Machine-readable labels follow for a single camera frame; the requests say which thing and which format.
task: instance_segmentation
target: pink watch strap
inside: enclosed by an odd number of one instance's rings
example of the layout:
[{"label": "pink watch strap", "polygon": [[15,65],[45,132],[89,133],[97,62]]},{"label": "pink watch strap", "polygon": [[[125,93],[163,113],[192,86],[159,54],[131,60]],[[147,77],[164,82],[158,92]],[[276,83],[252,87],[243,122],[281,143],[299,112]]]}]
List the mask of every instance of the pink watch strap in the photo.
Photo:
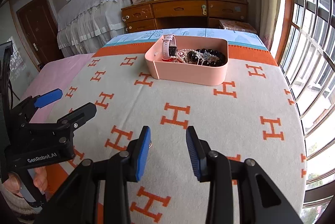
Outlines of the pink watch strap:
[{"label": "pink watch strap", "polygon": [[164,35],[163,44],[162,44],[162,54],[163,54],[162,59],[164,60],[167,60],[170,58],[169,46],[177,46],[175,42],[174,34]]}]

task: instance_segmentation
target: box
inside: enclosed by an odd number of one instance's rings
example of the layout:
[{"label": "box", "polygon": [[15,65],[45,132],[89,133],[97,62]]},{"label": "box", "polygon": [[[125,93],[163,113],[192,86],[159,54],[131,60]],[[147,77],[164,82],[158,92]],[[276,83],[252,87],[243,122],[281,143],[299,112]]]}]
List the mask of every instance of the box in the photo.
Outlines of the box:
[{"label": "box", "polygon": [[249,33],[257,33],[257,31],[249,24],[230,20],[220,20],[220,28],[231,31],[244,31]]},{"label": "box", "polygon": [[150,74],[155,79],[189,82],[217,86],[224,82],[228,68],[228,42],[224,39],[195,36],[175,36],[177,49],[213,49],[226,56],[226,63],[220,67],[172,63],[162,61],[163,38],[145,53]]}]

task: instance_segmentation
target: wooden desk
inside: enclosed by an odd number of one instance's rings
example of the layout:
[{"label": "wooden desk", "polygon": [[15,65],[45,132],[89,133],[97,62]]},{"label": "wooden desk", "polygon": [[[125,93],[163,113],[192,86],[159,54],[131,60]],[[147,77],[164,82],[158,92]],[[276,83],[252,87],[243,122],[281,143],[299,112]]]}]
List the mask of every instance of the wooden desk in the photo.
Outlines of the wooden desk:
[{"label": "wooden desk", "polygon": [[220,28],[221,19],[247,20],[242,0],[147,0],[122,9],[128,32],[163,28]]}]

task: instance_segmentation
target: pink bedsheet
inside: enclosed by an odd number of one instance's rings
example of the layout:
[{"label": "pink bedsheet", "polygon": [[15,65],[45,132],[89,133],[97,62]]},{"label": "pink bedsheet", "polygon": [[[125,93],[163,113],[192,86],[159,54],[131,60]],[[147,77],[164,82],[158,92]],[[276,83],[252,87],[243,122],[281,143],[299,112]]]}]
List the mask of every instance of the pink bedsheet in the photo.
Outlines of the pink bedsheet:
[{"label": "pink bedsheet", "polygon": [[[57,88],[61,89],[64,93],[69,83],[91,59],[93,54],[94,53],[75,55],[46,64],[29,85],[21,99],[23,100],[28,96],[34,97],[42,95]],[[30,123],[43,123],[54,104],[55,103],[51,103],[42,109],[38,109]]]}]

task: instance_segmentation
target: blue gripper pad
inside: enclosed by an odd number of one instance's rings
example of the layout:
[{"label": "blue gripper pad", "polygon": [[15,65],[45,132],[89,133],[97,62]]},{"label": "blue gripper pad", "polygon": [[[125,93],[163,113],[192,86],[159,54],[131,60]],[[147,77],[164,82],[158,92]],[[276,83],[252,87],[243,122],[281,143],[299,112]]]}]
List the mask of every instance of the blue gripper pad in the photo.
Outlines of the blue gripper pad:
[{"label": "blue gripper pad", "polygon": [[137,170],[135,173],[137,181],[141,179],[141,177],[144,174],[145,164],[148,157],[149,152],[149,145],[150,145],[150,139],[151,139],[151,132],[150,128],[148,126],[144,126],[141,131],[141,135],[144,135],[142,146],[140,148],[140,152],[137,158]]},{"label": "blue gripper pad", "polygon": [[58,99],[61,99],[63,96],[63,92],[61,89],[52,90],[44,95],[41,95],[39,98],[36,99],[34,102],[35,108],[43,108],[50,103],[55,102]]},{"label": "blue gripper pad", "polygon": [[190,130],[188,128],[186,130],[186,144],[187,144],[187,149],[190,154],[194,176],[196,176],[197,179],[200,180],[200,177],[201,177],[200,158],[198,156],[197,150],[194,146],[194,143],[191,137]]}]

